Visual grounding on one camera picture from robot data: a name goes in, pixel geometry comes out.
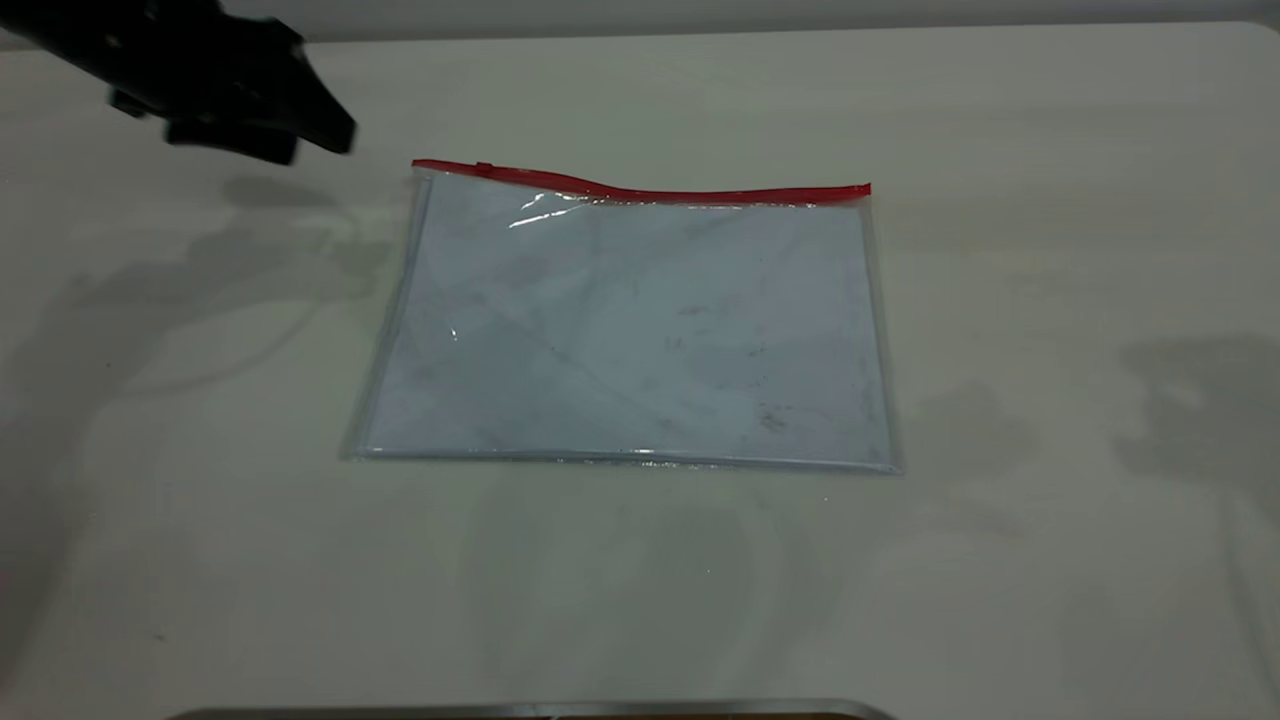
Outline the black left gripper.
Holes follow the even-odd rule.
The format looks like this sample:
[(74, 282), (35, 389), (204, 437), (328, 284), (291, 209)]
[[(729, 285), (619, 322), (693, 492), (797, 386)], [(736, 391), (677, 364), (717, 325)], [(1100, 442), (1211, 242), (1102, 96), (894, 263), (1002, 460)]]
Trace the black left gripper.
[(300, 141), (262, 128), (279, 127), (329, 152), (355, 149), (355, 118), (275, 18), (232, 15), (219, 1), (4, 1), (1, 19), (124, 96), (131, 115), (183, 119), (166, 123), (169, 145), (288, 167)]

